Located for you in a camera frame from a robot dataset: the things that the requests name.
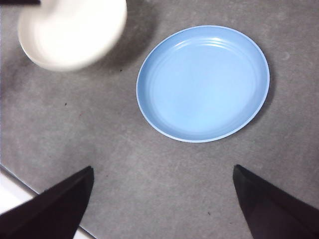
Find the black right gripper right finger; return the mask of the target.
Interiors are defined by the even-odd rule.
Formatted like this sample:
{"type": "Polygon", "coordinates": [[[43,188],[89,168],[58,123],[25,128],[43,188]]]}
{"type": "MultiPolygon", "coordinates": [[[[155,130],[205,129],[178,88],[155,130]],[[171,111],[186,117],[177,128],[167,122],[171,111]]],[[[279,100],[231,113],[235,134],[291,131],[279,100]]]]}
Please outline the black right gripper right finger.
{"type": "Polygon", "coordinates": [[[233,183],[255,239],[317,239],[319,211],[237,164],[233,183]]]}

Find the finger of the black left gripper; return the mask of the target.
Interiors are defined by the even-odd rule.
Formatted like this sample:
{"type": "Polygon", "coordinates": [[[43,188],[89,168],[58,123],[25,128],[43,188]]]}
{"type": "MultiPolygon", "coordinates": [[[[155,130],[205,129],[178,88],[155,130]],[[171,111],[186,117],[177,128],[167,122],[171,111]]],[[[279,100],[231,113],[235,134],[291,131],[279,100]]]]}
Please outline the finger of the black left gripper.
{"type": "Polygon", "coordinates": [[[0,0],[1,5],[39,5],[40,0],[0,0]]]}

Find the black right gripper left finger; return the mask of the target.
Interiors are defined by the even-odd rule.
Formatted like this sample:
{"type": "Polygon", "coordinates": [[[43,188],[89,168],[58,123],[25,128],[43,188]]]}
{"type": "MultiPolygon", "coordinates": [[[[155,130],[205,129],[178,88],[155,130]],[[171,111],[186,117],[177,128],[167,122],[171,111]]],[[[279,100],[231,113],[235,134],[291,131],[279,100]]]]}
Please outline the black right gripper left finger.
{"type": "Polygon", "coordinates": [[[94,184],[88,166],[33,199],[1,214],[2,239],[72,239],[94,184]]]}

